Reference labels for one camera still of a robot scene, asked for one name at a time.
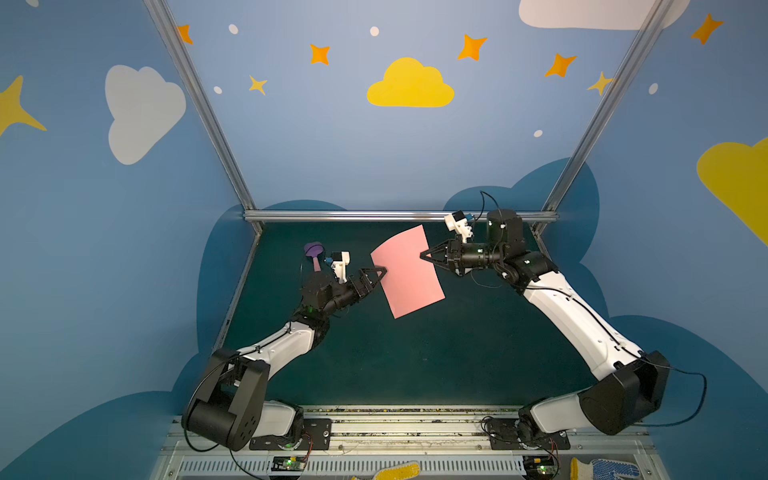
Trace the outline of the pink square paper sheet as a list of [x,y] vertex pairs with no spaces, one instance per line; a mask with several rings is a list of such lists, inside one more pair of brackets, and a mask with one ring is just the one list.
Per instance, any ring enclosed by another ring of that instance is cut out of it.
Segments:
[[422,225],[389,238],[371,252],[391,313],[399,319],[445,299],[434,265],[420,258],[429,248]]

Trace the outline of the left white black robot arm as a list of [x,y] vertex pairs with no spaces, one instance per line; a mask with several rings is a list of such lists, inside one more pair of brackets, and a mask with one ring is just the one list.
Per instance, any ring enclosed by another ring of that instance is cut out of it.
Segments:
[[182,415],[187,432],[232,451],[254,438],[291,448],[304,436],[303,409],[266,399],[269,380],[296,358],[317,347],[332,315],[372,293],[386,276],[384,267],[362,268],[340,282],[328,272],[313,272],[301,289],[301,302],[276,333],[237,350],[220,348]]

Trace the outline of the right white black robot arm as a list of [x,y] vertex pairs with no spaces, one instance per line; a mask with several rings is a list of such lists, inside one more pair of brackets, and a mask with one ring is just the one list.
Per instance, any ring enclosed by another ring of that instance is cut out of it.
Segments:
[[552,260],[529,250],[515,211],[488,214],[484,243],[474,241],[463,212],[446,215],[444,222],[454,238],[423,251],[421,259],[458,276],[493,270],[552,322],[596,379],[582,391],[523,407],[515,426],[519,441],[531,445],[584,427],[616,435],[661,407],[670,372],[667,359],[657,351],[644,352],[620,334],[581,298]]

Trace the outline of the left purple pink spatula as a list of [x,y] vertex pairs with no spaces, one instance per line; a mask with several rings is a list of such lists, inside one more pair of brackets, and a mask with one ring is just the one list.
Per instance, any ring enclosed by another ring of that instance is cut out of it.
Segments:
[[320,272],[320,257],[324,253],[324,247],[320,242],[310,242],[304,245],[304,253],[312,261],[313,271]]

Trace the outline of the left green circuit board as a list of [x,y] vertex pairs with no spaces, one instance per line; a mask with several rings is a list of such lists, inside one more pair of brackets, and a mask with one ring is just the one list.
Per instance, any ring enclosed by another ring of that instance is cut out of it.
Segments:
[[279,472],[303,472],[307,466],[307,459],[304,457],[276,456],[272,459],[270,471]]

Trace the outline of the green circuit board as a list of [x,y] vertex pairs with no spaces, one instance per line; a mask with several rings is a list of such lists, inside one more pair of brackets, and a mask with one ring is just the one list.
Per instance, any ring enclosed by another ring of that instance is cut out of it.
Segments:
[[279,472],[303,472],[307,466],[307,459],[304,457],[276,456],[272,459],[270,471]]
[[559,464],[552,457],[526,456],[523,467],[525,480],[552,480],[559,473]]

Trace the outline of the yellow glove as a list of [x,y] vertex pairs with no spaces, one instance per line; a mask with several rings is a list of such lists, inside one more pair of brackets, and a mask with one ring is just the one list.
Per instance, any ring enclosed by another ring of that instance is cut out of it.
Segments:
[[411,461],[381,469],[370,480],[411,480],[417,478],[420,474],[420,464],[416,461]]

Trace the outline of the right green circuit board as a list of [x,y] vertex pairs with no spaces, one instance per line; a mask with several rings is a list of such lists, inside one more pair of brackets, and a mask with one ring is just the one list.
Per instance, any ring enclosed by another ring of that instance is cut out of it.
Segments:
[[523,467],[525,480],[552,480],[559,473],[559,464],[552,457],[526,456]]

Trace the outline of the blue white glove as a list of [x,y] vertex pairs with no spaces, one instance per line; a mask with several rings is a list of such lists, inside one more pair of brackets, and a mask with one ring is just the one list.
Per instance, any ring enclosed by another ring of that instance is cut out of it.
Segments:
[[640,478],[640,469],[631,462],[593,459],[589,463],[584,463],[573,458],[570,463],[570,480],[637,480]]

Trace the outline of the horizontal aluminium frame bar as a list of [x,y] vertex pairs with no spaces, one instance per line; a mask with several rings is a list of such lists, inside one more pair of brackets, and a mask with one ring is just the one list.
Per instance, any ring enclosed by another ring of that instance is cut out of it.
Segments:
[[442,222],[450,211],[245,210],[249,222]]

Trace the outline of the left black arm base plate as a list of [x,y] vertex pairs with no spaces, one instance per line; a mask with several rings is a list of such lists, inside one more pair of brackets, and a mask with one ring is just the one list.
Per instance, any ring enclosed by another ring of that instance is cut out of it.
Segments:
[[283,436],[254,436],[248,448],[251,451],[308,451],[328,450],[332,420],[330,418],[310,418],[299,420]]

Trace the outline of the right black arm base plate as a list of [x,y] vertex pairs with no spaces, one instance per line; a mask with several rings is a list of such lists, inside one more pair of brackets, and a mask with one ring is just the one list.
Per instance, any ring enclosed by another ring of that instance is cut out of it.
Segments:
[[527,420],[486,416],[481,429],[493,450],[569,450],[565,431],[545,433]]

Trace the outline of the aluminium front rail base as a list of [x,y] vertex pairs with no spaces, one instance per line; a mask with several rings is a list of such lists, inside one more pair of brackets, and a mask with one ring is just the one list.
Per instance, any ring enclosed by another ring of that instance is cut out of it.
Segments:
[[[493,450],[481,429],[486,417],[516,418],[506,405],[317,405],[305,419],[330,418],[328,450],[251,451],[234,454],[174,420],[151,473],[154,479],[370,479],[377,471],[416,461],[423,479],[523,479],[523,458],[552,457],[557,479],[567,479],[573,458],[634,463],[642,479],[667,479],[648,430],[631,427],[616,436],[593,428],[568,430],[569,450]],[[276,456],[304,457],[303,472],[270,471]]]

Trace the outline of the left aluminium frame post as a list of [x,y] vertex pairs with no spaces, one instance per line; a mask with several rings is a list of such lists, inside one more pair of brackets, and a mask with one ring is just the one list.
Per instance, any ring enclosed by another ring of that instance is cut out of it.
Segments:
[[185,42],[182,40],[181,34],[177,29],[177,24],[168,3],[162,0],[146,0],[144,4],[184,83],[215,153],[221,161],[224,171],[244,210],[244,214],[255,211],[256,205],[246,185],[242,171],[216,117],[190,54],[184,46]]

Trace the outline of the aluminium frame post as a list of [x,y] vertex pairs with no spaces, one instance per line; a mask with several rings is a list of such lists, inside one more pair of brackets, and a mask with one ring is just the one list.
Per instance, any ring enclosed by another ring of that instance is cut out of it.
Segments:
[[651,5],[648,15],[615,72],[614,81],[609,85],[608,92],[602,96],[584,134],[547,196],[540,210],[544,219],[531,224],[532,233],[537,240],[542,239],[550,223],[558,220],[558,208],[663,32],[664,22],[674,4],[672,0],[659,0]]
[[215,153],[221,161],[224,171],[244,210],[244,214],[255,211],[256,205],[246,185],[242,171],[216,117],[190,54],[184,46],[185,42],[182,40],[181,34],[177,29],[177,24],[168,3],[162,0],[146,0],[144,4],[184,83]]

